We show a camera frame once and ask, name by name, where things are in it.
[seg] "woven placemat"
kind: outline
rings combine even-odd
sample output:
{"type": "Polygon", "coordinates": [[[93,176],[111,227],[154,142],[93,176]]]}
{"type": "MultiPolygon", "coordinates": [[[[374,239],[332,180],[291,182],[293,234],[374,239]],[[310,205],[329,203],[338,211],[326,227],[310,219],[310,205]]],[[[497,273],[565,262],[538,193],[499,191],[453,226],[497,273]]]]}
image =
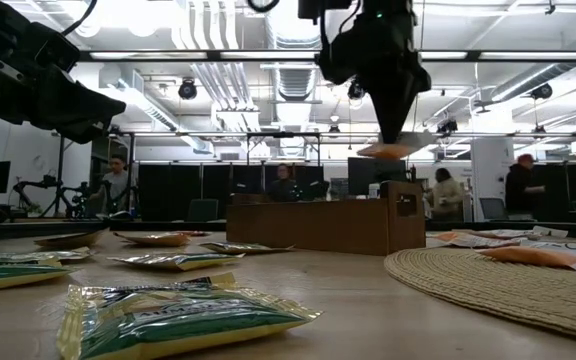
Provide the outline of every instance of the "woven placemat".
{"type": "Polygon", "coordinates": [[[576,271],[493,261],[469,249],[404,250],[395,279],[467,308],[576,336],[576,271]]]}

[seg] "table surface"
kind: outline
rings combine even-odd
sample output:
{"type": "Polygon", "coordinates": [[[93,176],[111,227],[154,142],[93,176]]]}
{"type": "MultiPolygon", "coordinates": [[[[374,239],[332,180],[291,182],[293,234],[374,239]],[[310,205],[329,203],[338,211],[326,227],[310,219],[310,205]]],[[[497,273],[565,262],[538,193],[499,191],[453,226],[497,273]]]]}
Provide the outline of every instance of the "table surface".
{"type": "MultiPolygon", "coordinates": [[[[1,240],[0,252],[38,250],[36,238],[1,240]]],[[[224,240],[224,234],[193,240],[224,240]]],[[[203,251],[191,245],[187,252],[203,251]]],[[[163,284],[233,272],[237,281],[325,313],[284,334],[183,355],[183,359],[576,359],[576,340],[461,308],[390,278],[378,256],[315,251],[248,256],[187,273],[144,271],[106,256],[165,252],[112,234],[93,259],[61,279],[0,290],[0,360],[59,359],[56,333],[68,284],[163,284]]]]}

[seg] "green snack bag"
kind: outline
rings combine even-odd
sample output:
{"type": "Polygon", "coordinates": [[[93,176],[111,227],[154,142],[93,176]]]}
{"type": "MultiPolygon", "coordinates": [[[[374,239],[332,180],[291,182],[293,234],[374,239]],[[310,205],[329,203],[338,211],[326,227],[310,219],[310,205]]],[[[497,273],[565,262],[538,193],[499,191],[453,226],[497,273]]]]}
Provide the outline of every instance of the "green snack bag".
{"type": "Polygon", "coordinates": [[[163,286],[71,285],[57,347],[66,360],[147,360],[267,336],[321,313],[232,274],[163,286]]]}
{"type": "Polygon", "coordinates": [[[63,268],[54,258],[25,262],[0,262],[0,289],[29,284],[67,275],[72,269],[63,268]]]}
{"type": "Polygon", "coordinates": [[[135,257],[109,257],[109,260],[120,261],[132,265],[149,266],[168,270],[188,271],[207,266],[224,264],[239,260],[243,255],[232,256],[224,254],[150,254],[135,257]]]}
{"type": "Polygon", "coordinates": [[[82,247],[75,250],[66,251],[42,251],[31,253],[0,253],[0,262],[18,263],[26,261],[40,261],[48,259],[64,260],[82,260],[90,257],[90,249],[82,247]]]}
{"type": "Polygon", "coordinates": [[[220,254],[268,254],[277,253],[292,250],[292,246],[288,248],[270,248],[259,244],[243,244],[243,243],[233,243],[233,242],[208,242],[199,244],[201,247],[210,249],[214,252],[220,254]]]}

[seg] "person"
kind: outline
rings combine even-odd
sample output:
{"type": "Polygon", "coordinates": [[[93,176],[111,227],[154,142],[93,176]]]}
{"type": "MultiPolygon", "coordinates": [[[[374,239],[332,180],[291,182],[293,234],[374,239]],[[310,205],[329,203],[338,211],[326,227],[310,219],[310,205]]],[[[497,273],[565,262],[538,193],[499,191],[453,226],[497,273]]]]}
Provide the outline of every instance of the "person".
{"type": "Polygon", "coordinates": [[[545,186],[532,184],[534,163],[532,155],[521,155],[506,175],[506,211],[510,220],[532,219],[536,196],[546,192],[545,186]]]}
{"type": "Polygon", "coordinates": [[[435,172],[437,183],[428,194],[432,205],[432,218],[438,221],[461,221],[461,206],[464,199],[462,187],[446,168],[435,172]]]}
{"type": "Polygon", "coordinates": [[[297,183],[291,179],[290,168],[286,164],[279,164],[277,167],[278,179],[270,184],[266,195],[274,202],[295,201],[294,191],[297,183]]]}
{"type": "Polygon", "coordinates": [[[115,200],[117,204],[117,211],[126,209],[126,186],[128,185],[128,172],[124,170],[126,167],[126,159],[121,154],[114,154],[110,157],[110,172],[104,175],[101,179],[102,186],[99,191],[90,196],[90,199],[103,199],[102,212],[109,212],[106,196],[106,186],[103,182],[110,183],[110,198],[115,200]]]}

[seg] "ceiling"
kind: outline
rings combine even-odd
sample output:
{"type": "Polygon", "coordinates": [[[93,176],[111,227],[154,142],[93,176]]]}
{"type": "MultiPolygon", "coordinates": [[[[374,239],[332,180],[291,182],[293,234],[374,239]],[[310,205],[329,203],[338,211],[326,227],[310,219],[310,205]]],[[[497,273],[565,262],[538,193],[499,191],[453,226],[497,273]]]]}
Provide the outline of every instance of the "ceiling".
{"type": "MultiPolygon", "coordinates": [[[[73,18],[85,8],[85,3],[77,0],[5,0],[32,21],[39,21],[47,26],[62,30],[73,22],[73,18]]],[[[197,2],[189,0],[191,14],[195,14],[197,2]]],[[[308,32],[316,27],[305,20],[298,20],[296,14],[297,0],[281,0],[283,27],[295,32],[308,32]]],[[[545,12],[548,0],[415,0],[414,9],[418,16],[419,26],[415,29],[415,43],[418,48],[433,50],[576,50],[576,0],[553,1],[556,11],[551,15],[545,12]]],[[[211,5],[219,5],[220,38],[227,39],[225,27],[226,3],[224,0],[204,2],[206,16],[204,33],[206,45],[214,48],[210,40],[211,5]]],[[[234,38],[241,49],[272,48],[268,36],[266,19],[252,12],[245,1],[236,0],[234,38]]],[[[333,38],[338,33],[341,22],[351,10],[330,11],[327,16],[327,33],[333,38]]],[[[75,45],[87,50],[134,50],[134,49],[175,49],[171,37],[171,27],[178,27],[183,21],[179,6],[172,0],[99,0],[98,8],[93,12],[99,31],[92,37],[77,34],[69,36],[75,45]],[[135,24],[142,28],[132,29],[135,24]]],[[[194,16],[190,23],[195,29],[194,16]]],[[[274,70],[268,70],[272,64],[244,63],[244,74],[254,105],[259,109],[259,124],[268,126],[277,123],[277,92],[273,79],[274,70]]],[[[411,109],[405,130],[421,131],[428,128],[434,131],[436,124],[446,117],[459,122],[460,131],[476,130],[498,131],[498,124],[490,116],[482,117],[475,107],[465,107],[457,112],[442,113],[446,106],[456,101],[458,96],[470,96],[473,100],[486,96],[487,90],[502,85],[531,69],[530,63],[431,63],[424,65],[433,81],[433,90],[421,94],[416,105],[411,109]]],[[[210,120],[213,99],[208,95],[201,81],[197,97],[193,100],[182,100],[177,89],[183,77],[195,77],[197,74],[188,63],[129,63],[122,64],[123,74],[136,71],[145,80],[145,93],[153,98],[164,111],[172,114],[178,124],[188,131],[215,131],[215,124],[210,120]]],[[[555,124],[557,127],[548,131],[576,131],[576,118],[567,120],[567,115],[576,114],[576,67],[548,82],[553,89],[553,96],[548,100],[533,102],[530,98],[516,97],[490,109],[493,114],[507,116],[505,131],[530,131],[535,121],[555,124]]],[[[342,131],[378,131],[376,117],[369,96],[362,102],[349,102],[343,88],[331,87],[316,72],[313,95],[309,100],[308,119],[301,129],[320,129],[326,131],[331,123],[331,116],[339,117],[342,131]]],[[[144,114],[139,107],[131,104],[128,111],[114,120],[126,130],[151,131],[161,130],[160,124],[144,114]]],[[[570,143],[569,139],[549,141],[562,146],[570,143]]]]}

